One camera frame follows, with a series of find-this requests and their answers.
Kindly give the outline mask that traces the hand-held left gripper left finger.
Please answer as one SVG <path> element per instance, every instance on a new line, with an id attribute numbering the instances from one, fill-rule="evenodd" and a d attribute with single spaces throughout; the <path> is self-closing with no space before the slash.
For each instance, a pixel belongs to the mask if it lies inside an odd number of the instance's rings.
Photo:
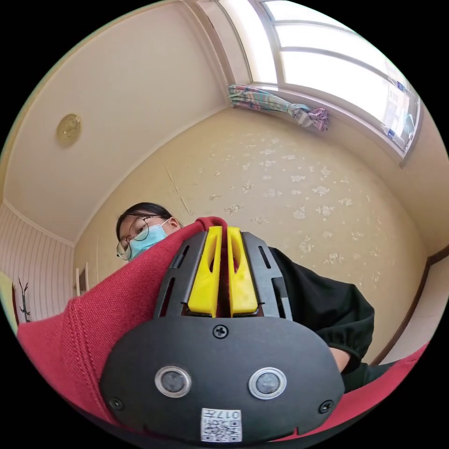
<path id="1" fill-rule="evenodd" d="M 212 226 L 207 232 L 188 299 L 188 309 L 192 314 L 217 316 L 222 236 L 221 226 Z"/>

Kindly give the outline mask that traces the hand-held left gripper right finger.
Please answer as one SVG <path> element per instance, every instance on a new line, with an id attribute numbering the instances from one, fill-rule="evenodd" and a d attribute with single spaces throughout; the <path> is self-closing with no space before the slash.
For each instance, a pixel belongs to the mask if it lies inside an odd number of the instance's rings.
<path id="1" fill-rule="evenodd" d="M 238 227 L 227 228 L 228 285 L 232 317 L 253 315 L 258 310 L 250 263 L 242 233 Z"/>

